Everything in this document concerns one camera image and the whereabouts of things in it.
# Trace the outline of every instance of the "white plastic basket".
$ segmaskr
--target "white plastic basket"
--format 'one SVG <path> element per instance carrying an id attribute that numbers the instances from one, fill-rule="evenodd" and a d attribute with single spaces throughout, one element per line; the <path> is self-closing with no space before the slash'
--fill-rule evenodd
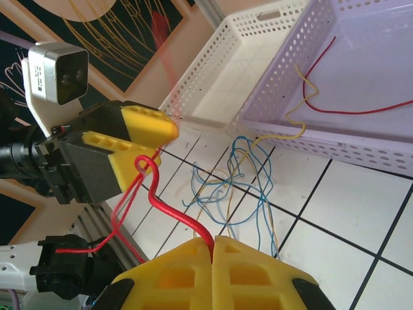
<path id="1" fill-rule="evenodd" d="M 183 127 L 236 135 L 237 113 L 306 3 L 281 0 L 227 16 L 160 109 L 180 117 Z"/>
<path id="2" fill-rule="evenodd" d="M 320 93 L 311 104 L 325 110 L 362 111 L 413 99 L 413 0 L 314 0 L 247 100 L 242 124 L 257 135 L 295 135 L 287 111 L 302 99 L 309 76 Z M 324 114 L 305 105 L 291 115 L 307 130 L 282 147 L 413 176 L 413 105 L 367 115 Z"/>

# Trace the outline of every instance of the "blue wire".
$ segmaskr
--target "blue wire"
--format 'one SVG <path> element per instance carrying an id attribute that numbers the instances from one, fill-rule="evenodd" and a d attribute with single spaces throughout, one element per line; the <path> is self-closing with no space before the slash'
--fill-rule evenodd
<path id="1" fill-rule="evenodd" d="M 250 140 L 247 140 L 247 141 L 248 141 L 248 147 L 250 148 L 251 141 L 250 141 Z M 260 147 L 260 149 L 261 149 L 261 150 L 267 155 L 267 157 L 268 157 L 268 154 L 267 154 L 261 147 Z M 256 160 L 261 164 L 261 166 L 262 166 L 263 164 L 256 158 L 256 156 L 255 156 L 254 153 L 253 153 L 253 155 L 254 155 L 255 159 L 256 159 Z M 269 177 L 269 176 L 271 175 L 271 172 L 268 173 L 265 168 L 264 168 L 264 170 L 265 170 L 266 175 Z M 229 184 L 230 182 L 228 182 L 228 181 L 226 180 L 226 181 L 224 181 L 220 186 L 224 185 L 225 183 L 226 183 L 226 184 Z M 273 188 L 273 184 L 272 184 L 271 181 L 270 181 L 270 182 L 267 181 L 267 184 L 266 184 L 266 186 L 265 186 L 265 189 L 266 189 L 266 187 L 268 186 L 268 184 L 271 184 L 271 186 L 272 186 L 271 189 L 272 189 L 272 188 Z M 261 197 L 260 197 L 260 200 L 259 200 L 259 205 L 257 206 L 257 209 L 251 214 L 251 216 L 253 216 L 260 207 L 263 207 L 263 202 L 264 202 L 265 200 L 267 200 L 267 196 L 264 195 L 264 194 L 262 194 Z M 203 201 L 200 201 L 200 199 L 198 199 L 198 204 L 202 206 L 202 203 L 203 203 Z M 268 229 L 269 232 L 271 232 L 271 230 L 270 230 L 270 228 L 269 228 L 269 225 L 268 225 L 268 221 L 267 221 L 266 218 L 265 218 L 265 220 L 266 220 L 267 229 Z M 272 244 L 275 245 L 274 236 L 272 235 L 272 232 L 271 232 L 270 234 L 271 234 L 271 237 L 272 237 Z"/>
<path id="2" fill-rule="evenodd" d="M 260 165 L 260 167 L 262 167 L 262 171 L 265 173 L 266 177 L 267 177 L 267 182 L 264 186 L 264 188 L 261 185 L 261 180 L 259 179 L 259 176 L 257 178 L 258 183 L 259 183 L 259 188 L 251 185 L 251 184 L 247 184 L 247 183 L 242 183 L 242 182 L 236 182 L 234 181 L 234 179 L 238 178 L 238 177 L 243 177 L 244 174 L 241 173 L 241 169 L 239 167 L 239 162 L 238 159 L 235 155 L 237 150 L 243 151 L 245 152 L 245 149 L 241 148 L 241 147 L 236 147 L 236 143 L 238 142 L 238 140 L 245 140 L 247 142 L 248 145 L 248 150 L 249 150 L 249 155 L 248 157 L 250 158 L 253 166 L 254 166 L 254 170 L 258 172 L 257 166 L 255 164 L 255 161 L 257 161 Z M 232 231 L 232 234 L 235 236 L 234 230 L 232 229 L 232 226 L 234 225 L 240 225 L 242 223 L 245 223 L 247 221 L 249 221 L 251 219 L 251 217 L 253 217 L 256 214 L 256 226 L 257 226 L 257 234 L 258 234 L 258 249 L 260 249 L 261 247 L 261 232 L 259 230 L 259 220 L 258 220 L 258 212 L 260 208 L 263 208 L 263 215 L 264 215 L 264 220 L 265 220 L 265 224 L 267 227 L 267 230 L 269 232 L 269 234 L 271 235 L 271 253 L 272 256 L 274 256 L 274 249 L 276 254 L 278 254 L 278 249 L 276 247 L 276 243 L 275 243 L 275 237 L 274 234 L 272 233 L 272 229 L 270 228 L 269 224 L 268 224 L 268 220 L 267 220 L 267 216 L 265 214 L 265 202 L 268 201 L 268 195 L 270 194 L 270 192 L 272 191 L 272 189 L 274 188 L 274 183 L 271 181 L 271 174 L 272 174 L 272 166 L 271 166 L 271 161 L 269 159 L 269 155 L 268 153 L 259 145 L 257 145 L 256 147 L 261 150 L 266 158 L 268 158 L 268 169 L 269 172 L 267 171 L 267 168 L 263 166 L 263 163 L 257 158 L 257 156 L 255 155 L 255 153 L 252 151 L 251 149 L 251 144 L 253 143 L 253 141 L 249 140 L 248 138 L 244 137 L 244 136 L 239 136 L 237 137 L 234 142 L 232 143 L 232 150 L 229 156 L 229 159 L 227 161 L 227 169 L 230 172 L 230 177 L 225 179 L 222 182 L 216 182 L 216 183 L 206 183 L 207 181 L 204 180 L 200 175 L 199 175 L 199 169 L 197 168 L 196 163 L 194 163 L 193 165 L 193 171 L 192 171 L 192 177 L 191 177 L 191 189 L 192 192 L 194 194 L 194 199 L 192 202 L 190 202 L 189 204 L 186 204 L 184 201 L 182 201 L 183 205 L 185 207 L 190 207 L 191 205 L 197 203 L 205 212 L 206 214 L 211 218 L 211 220 L 217 224 L 220 225 L 228 225 L 229 228 Z M 208 197 L 204 197 L 204 198 L 200 198 L 197 195 L 197 191 L 195 190 L 194 187 L 194 180 L 197 180 L 199 183 L 202 184 L 202 186 L 217 186 L 217 188 L 212 192 L 211 195 L 209 195 Z M 229 190 L 230 190 L 230 186 L 228 186 L 228 189 L 225 191 L 221 190 L 222 187 L 224 187 L 225 185 L 241 185 L 241 186 L 246 186 L 249 189 L 253 189 L 255 191 L 257 191 L 258 193 L 260 193 L 259 195 L 259 199 L 258 199 L 258 203 L 257 203 L 257 207 L 256 209 L 251 213 L 250 216 L 248 216 L 245 220 L 242 220 L 240 222 L 231 222 L 231 223 L 227 223 L 227 222 L 220 222 L 218 220 L 216 220 L 212 214 L 210 213 L 210 211 L 205 207 L 205 204 L 207 203 L 216 203 L 217 207 L 218 207 L 218 211 L 220 213 L 220 216 L 224 219 L 224 221 L 226 221 L 226 218 L 223 216 L 221 208 L 219 206 L 219 202 L 221 202 L 222 200 L 224 200 L 228 194 L 229 194 Z"/>

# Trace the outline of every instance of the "metal frame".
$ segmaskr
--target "metal frame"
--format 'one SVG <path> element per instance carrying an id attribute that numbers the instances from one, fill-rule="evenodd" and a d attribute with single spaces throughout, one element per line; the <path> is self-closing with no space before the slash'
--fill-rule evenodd
<path id="1" fill-rule="evenodd" d="M 111 213 L 112 210 L 106 202 L 100 205 L 88 205 L 79 215 L 77 221 L 73 224 L 72 233 L 80 235 L 89 242 L 108 236 L 112 232 L 112 226 L 110 224 Z M 125 236 L 125 238 L 137 249 L 139 254 L 145 260 L 148 260 L 142 249 L 138 246 L 138 244 L 136 244 L 130 233 L 123 226 L 120 231 L 122 235 Z M 136 257 L 118 237 L 115 237 L 109 243 L 126 270 L 140 264 Z"/>
<path id="2" fill-rule="evenodd" d="M 221 22 L 224 20 L 225 15 L 221 11 L 219 5 L 214 0 L 194 0 L 201 12 L 208 19 L 209 23 L 218 28 Z"/>

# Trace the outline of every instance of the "white robot part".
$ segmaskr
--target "white robot part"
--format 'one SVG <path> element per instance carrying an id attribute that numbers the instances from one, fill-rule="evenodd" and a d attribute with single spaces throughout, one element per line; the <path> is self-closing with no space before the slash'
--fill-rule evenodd
<path id="1" fill-rule="evenodd" d="M 39 262 L 42 249 L 37 242 L 0 247 L 0 289 L 36 291 L 30 268 Z"/>
<path id="2" fill-rule="evenodd" d="M 45 57 L 44 50 L 50 48 L 57 51 L 65 49 L 71 51 L 72 45 L 67 45 L 68 43 L 64 42 L 36 45 L 29 50 L 29 57 L 21 62 L 27 106 L 46 137 L 52 134 L 53 127 L 74 119 L 83 110 L 78 99 L 62 105 L 50 99 L 51 96 L 54 95 L 56 98 L 58 95 L 57 80 L 55 75 L 51 76 L 51 73 L 45 70 L 45 68 L 50 69 L 53 64 L 50 64 L 50 59 Z M 44 47 L 43 54 L 36 50 L 40 47 Z"/>

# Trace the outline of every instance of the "robotic arm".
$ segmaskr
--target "robotic arm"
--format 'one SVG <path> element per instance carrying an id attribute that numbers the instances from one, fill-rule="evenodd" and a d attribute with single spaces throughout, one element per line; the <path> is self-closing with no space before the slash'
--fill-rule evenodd
<path id="1" fill-rule="evenodd" d="M 79 294 L 99 296 L 125 271 L 108 244 L 95 256 L 55 253 L 58 248 L 87 249 L 91 246 L 81 237 L 68 234 L 0 247 L 0 289 L 54 292 L 65 300 Z"/>
<path id="2" fill-rule="evenodd" d="M 136 156 L 152 157 L 179 135 L 166 114 L 139 103 L 108 101 L 83 110 L 78 98 L 87 92 L 88 53 L 82 48 L 36 45 L 22 69 L 37 125 L 11 129 L 17 111 L 0 95 L 0 178 L 15 179 L 59 203 L 73 198 L 100 203 L 120 194 L 138 174 Z"/>

